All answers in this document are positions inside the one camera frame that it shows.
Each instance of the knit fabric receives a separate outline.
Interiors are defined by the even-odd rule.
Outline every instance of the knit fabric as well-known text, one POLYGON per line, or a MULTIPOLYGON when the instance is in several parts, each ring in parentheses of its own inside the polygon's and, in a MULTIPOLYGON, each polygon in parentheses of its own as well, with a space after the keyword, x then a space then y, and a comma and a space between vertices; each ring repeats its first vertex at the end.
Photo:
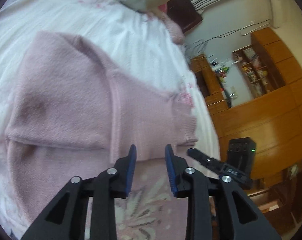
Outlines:
POLYGON ((179 95, 123 73, 81 36, 39 32, 24 56, 11 120, 8 163, 33 221, 72 177, 97 176, 137 146, 162 158, 168 143, 193 146, 196 120, 179 95))

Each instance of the bed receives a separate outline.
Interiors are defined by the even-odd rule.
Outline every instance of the bed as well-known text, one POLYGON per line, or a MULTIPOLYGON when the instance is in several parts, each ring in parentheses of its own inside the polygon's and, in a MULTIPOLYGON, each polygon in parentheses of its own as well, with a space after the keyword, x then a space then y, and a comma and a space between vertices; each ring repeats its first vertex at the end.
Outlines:
MULTIPOLYGON (((0 224, 12 239, 20 239, 30 222, 10 187, 4 130, 12 110, 19 64, 39 30, 80 34, 98 44, 138 80, 160 90, 180 91, 197 117, 195 134, 199 140, 195 147, 219 158, 218 137, 189 70, 184 47, 171 41, 169 31, 157 17, 135 12, 115 0, 7 0, 0 11, 0 224)), ((185 156, 185 150, 179 148, 178 152, 185 156)), ((195 161, 187 161, 213 176, 195 161)), ((157 235, 164 234, 184 239, 187 202, 171 197, 163 160, 138 163, 136 174, 133 194, 116 208, 121 239, 159 239, 157 235), (157 174, 155 185, 147 185, 155 167, 163 172, 157 174), (178 210, 181 218, 170 221, 177 205, 183 206, 178 210)))

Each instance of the wall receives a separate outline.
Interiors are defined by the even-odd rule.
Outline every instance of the wall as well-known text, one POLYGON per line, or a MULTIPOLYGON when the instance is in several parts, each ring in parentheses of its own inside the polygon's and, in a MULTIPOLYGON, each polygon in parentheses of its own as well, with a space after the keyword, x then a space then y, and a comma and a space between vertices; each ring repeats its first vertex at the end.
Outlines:
POLYGON ((284 22, 274 29, 302 67, 302 11, 294 0, 281 0, 284 22))
MULTIPOLYGON (((270 19, 270 16, 269 0, 223 0, 206 8, 202 14, 203 21, 201 24, 187 33, 186 44, 193 48, 195 46, 194 42, 199 39, 207 40, 211 37, 243 28, 250 25, 252 21, 258 23, 270 19)), ((258 26, 260 25, 247 28, 241 33, 248 33, 258 26)), ((209 41, 204 53, 207 56, 214 55, 210 59, 218 58, 219 61, 225 61, 227 58, 231 58, 232 51, 249 44, 251 44, 250 35, 240 36, 240 32, 236 32, 225 38, 209 41)), ((196 53, 192 53, 192 49, 189 49, 188 52, 191 52, 191 56, 196 55, 196 53)), ((240 71, 235 65, 230 69, 226 81, 225 87, 228 92, 232 93, 231 87, 235 87, 235 91, 238 94, 238 98, 233 100, 233 106, 253 99, 240 71)))

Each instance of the cable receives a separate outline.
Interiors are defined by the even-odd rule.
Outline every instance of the cable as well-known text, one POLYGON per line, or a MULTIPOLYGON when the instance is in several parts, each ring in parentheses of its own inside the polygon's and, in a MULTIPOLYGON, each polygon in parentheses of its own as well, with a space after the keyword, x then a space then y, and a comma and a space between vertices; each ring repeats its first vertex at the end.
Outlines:
MULTIPOLYGON (((196 43, 198 43, 198 42, 200 42, 200 43, 197 44, 196 46, 194 46, 193 48, 191 48, 191 47, 187 48, 187 49, 186 49, 186 53, 187 53, 187 51, 188 51, 189 49, 192 49, 192 54, 193 54, 193 55, 198 54, 198 53, 200 53, 201 51, 204 51, 204 50, 205 50, 205 48, 206 48, 206 46, 207 46, 207 44, 208 44, 208 42, 209 42, 210 40, 224 38, 224 37, 227 37, 227 36, 229 36, 229 35, 231 35, 231 34, 233 34, 233 33, 238 32, 238 31, 244 30, 244 29, 249 28, 249 27, 251 27, 251 26, 255 26, 255 25, 258 25, 258 24, 267 22, 267 21, 270 21, 270 19, 267 19, 267 20, 262 21, 262 22, 250 24, 250 25, 247 25, 247 26, 245 26, 245 27, 242 27, 242 28, 239 28, 239 29, 236 29, 236 30, 232 30, 232 31, 229 31, 229 32, 220 34, 220 35, 218 35, 218 36, 209 38, 209 39, 206 40, 206 41, 204 41, 204 40, 197 40, 197 41, 195 41, 193 44, 196 44, 196 43)), ((269 25, 269 23, 264 24, 264 25, 262 25, 262 26, 259 26, 259 27, 255 28, 254 30, 252 30, 251 32, 257 30, 258 28, 261 28, 261 27, 263 27, 263 26, 266 26, 266 25, 269 25)), ((251 33, 251 32, 248 32, 248 33, 246 33, 246 34, 240 34, 240 36, 248 35, 248 34, 251 33)))

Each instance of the open shelf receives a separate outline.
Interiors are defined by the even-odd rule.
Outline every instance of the open shelf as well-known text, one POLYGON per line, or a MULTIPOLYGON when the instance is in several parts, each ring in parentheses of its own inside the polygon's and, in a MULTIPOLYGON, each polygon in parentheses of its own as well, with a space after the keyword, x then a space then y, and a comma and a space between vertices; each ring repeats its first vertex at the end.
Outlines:
POLYGON ((254 98, 270 93, 283 86, 277 69, 267 66, 251 46, 232 52, 234 61, 242 73, 254 98))

